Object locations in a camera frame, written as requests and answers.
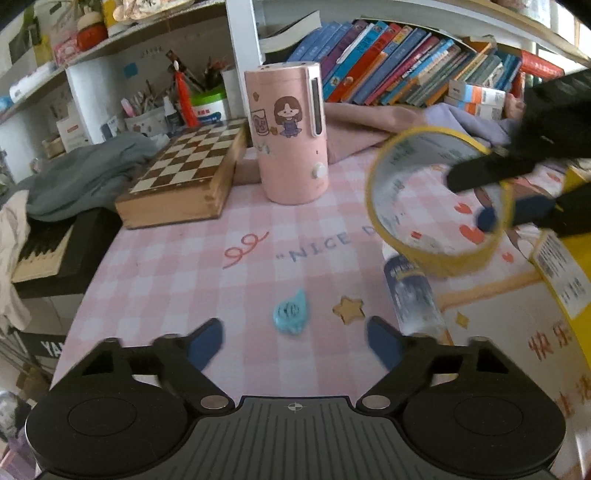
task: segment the purple cloth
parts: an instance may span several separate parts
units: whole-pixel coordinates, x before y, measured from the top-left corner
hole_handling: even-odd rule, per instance
[[[0,462],[0,480],[33,480],[35,456],[27,443],[24,428],[18,432],[16,438],[8,440],[8,448],[8,453]]]
[[[446,103],[438,103],[427,108],[425,118],[427,125],[431,127],[452,128],[470,135],[488,148],[508,145],[511,141],[510,135],[518,125],[516,120],[508,118],[498,121],[486,120]]]

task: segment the chess board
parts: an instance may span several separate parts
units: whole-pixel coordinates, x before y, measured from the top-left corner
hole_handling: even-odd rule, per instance
[[[204,125],[172,140],[156,162],[129,191],[144,194],[164,187],[201,185],[211,181],[245,119]]]
[[[247,138],[246,119],[237,119],[203,125],[171,140],[115,202],[124,226],[218,218]]]

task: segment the keyboard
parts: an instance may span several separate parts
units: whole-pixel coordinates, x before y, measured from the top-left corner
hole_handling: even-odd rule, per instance
[[[12,283],[22,299],[85,293],[121,219],[95,208],[59,222],[29,219]]]

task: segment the desk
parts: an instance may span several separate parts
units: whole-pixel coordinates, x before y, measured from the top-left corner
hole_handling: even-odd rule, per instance
[[[368,317],[395,323],[381,241],[363,205],[365,171],[374,157],[375,150],[369,150],[331,166],[329,190],[308,205],[275,205],[260,185],[242,186],[231,191],[219,220],[121,230],[72,324],[55,381],[105,337],[145,345],[165,333],[185,334],[216,316],[224,322],[226,339],[205,373],[235,400],[242,395],[349,395],[355,401],[385,370],[366,345],[364,322],[345,326],[333,306],[341,296],[362,299]],[[550,170],[534,177],[533,188],[560,190],[561,178]],[[413,176],[403,192],[405,214],[412,228],[464,248],[478,240],[467,229],[479,203],[472,192],[453,195],[442,178],[437,166]],[[521,236],[527,240],[526,232]],[[241,251],[250,252],[241,256]],[[537,325],[527,314],[529,323],[518,327],[516,321],[512,331],[511,315],[504,314],[496,327],[497,319],[486,321],[475,311],[480,301],[512,296],[502,304],[513,301],[516,310],[526,312],[520,292],[530,293],[528,301],[547,294],[533,267],[507,237],[487,269],[431,284],[456,343],[485,331],[552,398],[569,396],[577,408],[554,472],[580,479],[591,450],[591,403],[579,402],[575,380],[591,378],[591,372],[578,344],[571,341],[564,349],[555,344],[554,354],[542,351],[547,354],[542,362],[533,348],[538,346],[535,335],[547,332],[557,342],[553,323]],[[310,323],[299,337],[279,334],[273,308],[299,288],[308,295]],[[547,298],[543,321],[551,322],[560,311]],[[464,315],[460,309],[467,309],[469,324],[458,324],[458,314]],[[568,392],[560,380],[567,373],[574,375]]]

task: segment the checkered board pattern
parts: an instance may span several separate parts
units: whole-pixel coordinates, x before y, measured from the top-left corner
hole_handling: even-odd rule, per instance
[[[211,181],[245,123],[239,119],[204,125],[172,140],[130,193]]]

